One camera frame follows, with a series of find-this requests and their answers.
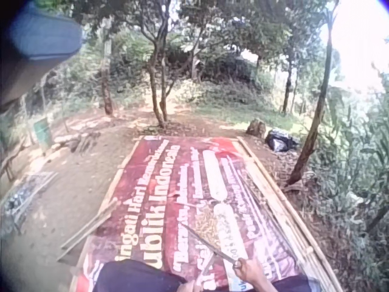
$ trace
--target black plastic bag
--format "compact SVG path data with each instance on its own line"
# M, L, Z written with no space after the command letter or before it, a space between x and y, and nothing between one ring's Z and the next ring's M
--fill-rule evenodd
M267 134L265 143L274 152L286 152L290 149L296 149L299 145L298 139L290 136L287 131L278 128L274 128Z

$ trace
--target tree stump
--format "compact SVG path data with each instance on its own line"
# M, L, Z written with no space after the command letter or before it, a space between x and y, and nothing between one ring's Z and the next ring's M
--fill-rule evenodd
M264 139L265 138L265 132L266 132L266 126L265 123L259 120L259 118L255 118L251 121L249 127L246 130L246 134Z

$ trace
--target hand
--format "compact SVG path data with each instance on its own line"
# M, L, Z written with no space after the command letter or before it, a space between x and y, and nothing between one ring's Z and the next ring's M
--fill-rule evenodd
M198 285L195 280L189 281L185 284L181 284L177 292L202 292L202 285Z
M258 281L266 280L261 263L257 259L239 259L240 268L234 268L235 274L243 281L254 285Z

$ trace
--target person's arm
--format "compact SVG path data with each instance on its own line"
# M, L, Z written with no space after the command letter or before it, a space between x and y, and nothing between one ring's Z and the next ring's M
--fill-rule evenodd
M234 269L235 274L243 281L253 285L257 292L277 292L274 286L263 274L262 265L257 259L239 259L241 267Z

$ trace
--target blade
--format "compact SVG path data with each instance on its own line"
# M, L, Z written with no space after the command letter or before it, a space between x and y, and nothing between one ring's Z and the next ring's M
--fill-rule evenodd
M211 245L208 241L206 241L205 239L201 238L200 235L198 235L194 230L192 230L191 227L179 222L181 225L183 225L183 227L185 227L186 229L188 229L189 233L191 233L194 237L196 237L196 239L198 241L200 241L203 245L205 245L206 247L208 247L211 251L213 251L215 254L217 254L218 256L222 257L223 259L229 261L230 263L232 263L233 265L236 263L236 260L234 260L233 258L231 258L229 255L225 254L224 252L218 250L216 247L214 247L213 245Z

